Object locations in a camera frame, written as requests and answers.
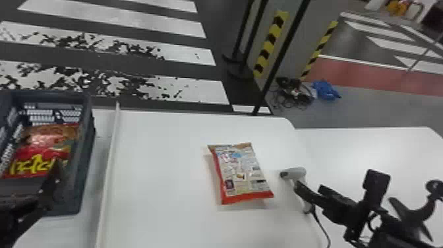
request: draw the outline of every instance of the red floor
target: red floor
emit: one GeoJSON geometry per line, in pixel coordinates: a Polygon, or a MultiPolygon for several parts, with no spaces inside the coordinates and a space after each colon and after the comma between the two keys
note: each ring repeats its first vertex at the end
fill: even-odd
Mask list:
{"type": "Polygon", "coordinates": [[[307,81],[325,79],[331,84],[443,96],[443,75],[397,69],[319,57],[307,81]]]}

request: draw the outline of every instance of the chip bag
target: chip bag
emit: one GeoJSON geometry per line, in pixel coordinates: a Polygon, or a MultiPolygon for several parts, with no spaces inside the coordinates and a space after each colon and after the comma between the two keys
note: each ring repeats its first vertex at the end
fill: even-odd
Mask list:
{"type": "Polygon", "coordinates": [[[17,148],[3,178],[44,176],[56,159],[66,166],[71,146],[78,139],[78,124],[28,127],[22,137],[26,143],[17,148]]]}
{"type": "Polygon", "coordinates": [[[272,198],[251,143],[208,145],[220,179],[221,203],[272,198]]]}

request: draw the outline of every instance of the white table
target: white table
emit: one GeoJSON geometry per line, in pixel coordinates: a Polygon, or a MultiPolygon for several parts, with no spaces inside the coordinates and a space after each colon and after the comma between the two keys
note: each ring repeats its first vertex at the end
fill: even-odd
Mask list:
{"type": "MultiPolygon", "coordinates": [[[[427,128],[295,130],[275,117],[135,111],[121,112],[118,126],[98,248],[325,247],[281,170],[304,166],[312,189],[323,183],[356,201],[366,170],[380,170],[392,175],[387,196],[411,208],[424,204],[425,183],[443,175],[443,139],[427,128]],[[222,206],[206,145],[249,141],[275,198],[222,206]]],[[[442,220],[438,206],[427,222],[439,245],[442,220]]],[[[322,222],[332,247],[350,247],[343,227],[322,222]]]]}
{"type": "Polygon", "coordinates": [[[96,242],[107,153],[113,131],[114,111],[95,109],[96,140],[80,213],[39,220],[14,248],[87,248],[96,242]]]}

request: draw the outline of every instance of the hazard stripe tape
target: hazard stripe tape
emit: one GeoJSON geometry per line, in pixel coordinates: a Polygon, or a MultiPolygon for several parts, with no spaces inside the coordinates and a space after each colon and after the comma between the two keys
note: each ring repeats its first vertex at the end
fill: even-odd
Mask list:
{"type": "Polygon", "coordinates": [[[261,77],[265,68],[268,66],[268,60],[271,57],[272,52],[274,51],[278,38],[281,36],[281,30],[283,29],[288,16],[289,12],[277,11],[274,20],[272,21],[272,25],[269,29],[269,33],[264,41],[262,51],[260,51],[257,62],[255,63],[255,77],[261,77]]]}
{"type": "Polygon", "coordinates": [[[314,53],[312,54],[312,56],[310,57],[310,59],[308,61],[308,64],[306,65],[306,67],[303,69],[303,72],[301,73],[301,76],[300,76],[301,81],[303,81],[306,78],[306,76],[309,74],[310,69],[312,68],[312,66],[314,65],[318,56],[322,52],[322,49],[326,45],[326,42],[328,42],[329,38],[331,38],[331,35],[334,32],[334,30],[336,29],[337,25],[338,25],[337,21],[333,21],[329,24],[328,30],[326,31],[325,35],[319,41],[317,48],[315,49],[314,53]]]}

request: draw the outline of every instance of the dark gray basket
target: dark gray basket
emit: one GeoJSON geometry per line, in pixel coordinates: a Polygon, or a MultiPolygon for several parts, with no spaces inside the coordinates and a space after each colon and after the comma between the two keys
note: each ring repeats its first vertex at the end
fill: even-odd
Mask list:
{"type": "MultiPolygon", "coordinates": [[[[8,145],[11,146],[15,143],[13,135],[19,123],[24,126],[36,124],[35,118],[27,115],[28,112],[25,108],[34,104],[36,109],[54,109],[54,115],[58,115],[60,111],[69,111],[69,109],[81,111],[77,118],[79,139],[72,145],[68,164],[62,172],[63,180],[56,192],[57,203],[48,213],[49,216],[77,214],[80,212],[96,133],[90,96],[85,93],[49,90],[1,91],[0,131],[1,128],[6,130],[7,138],[3,142],[0,139],[0,156],[8,145]],[[8,121],[12,108],[22,115],[18,115],[14,121],[8,121]]],[[[66,118],[54,117],[56,123],[64,121],[66,118]]],[[[44,177],[0,179],[0,208],[12,208],[35,200],[43,180],[44,177]]]]}

